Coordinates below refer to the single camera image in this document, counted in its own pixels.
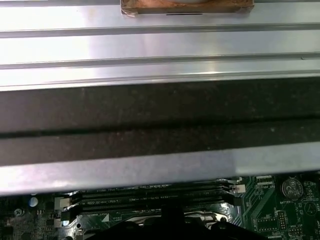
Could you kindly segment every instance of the electronic component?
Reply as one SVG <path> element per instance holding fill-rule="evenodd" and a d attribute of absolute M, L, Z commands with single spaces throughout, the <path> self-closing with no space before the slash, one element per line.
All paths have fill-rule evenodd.
<path fill-rule="evenodd" d="M 35 196 L 31 197 L 30 200 L 29 200 L 29 206 L 32 207 L 32 208 L 37 206 L 38 203 L 39 203 L 39 201 Z"/>
<path fill-rule="evenodd" d="M 286 214 L 284 211 L 278 211 L 278 219 L 279 219 L 279 226 L 280 230 L 286 230 L 287 229 L 287 223 L 286 223 Z"/>
<path fill-rule="evenodd" d="M 304 194 L 304 188 L 301 182 L 292 177 L 289 177 L 282 183 L 281 191 L 285 197 L 292 201 L 298 200 Z"/>
<path fill-rule="evenodd" d="M 258 232 L 274 231 L 277 229 L 278 229 L 278 220 L 275 217 L 257 220 Z"/>
<path fill-rule="evenodd" d="M 243 194 L 245 192 L 246 192 L 246 185 L 245 184 L 234 185 L 234 193 L 235 194 Z"/>
<path fill-rule="evenodd" d="M 53 226 L 55 227 L 55 228 L 60 228 L 61 227 L 61 218 L 55 218 L 54 220 L 53 220 Z"/>
<path fill-rule="evenodd" d="M 207 228 L 225 220 L 271 240 L 316 240 L 319 177 L 266 175 L 3 197 L 1 234 L 6 240 L 89 240 L 123 221 L 151 224 L 160 219 L 163 204 L 175 203 L 186 221 L 206 221 Z M 36 206 L 31 198 L 37 198 Z"/>
<path fill-rule="evenodd" d="M 301 227 L 290 228 L 288 229 L 288 234 L 289 236 L 301 236 L 303 234 L 303 231 Z"/>

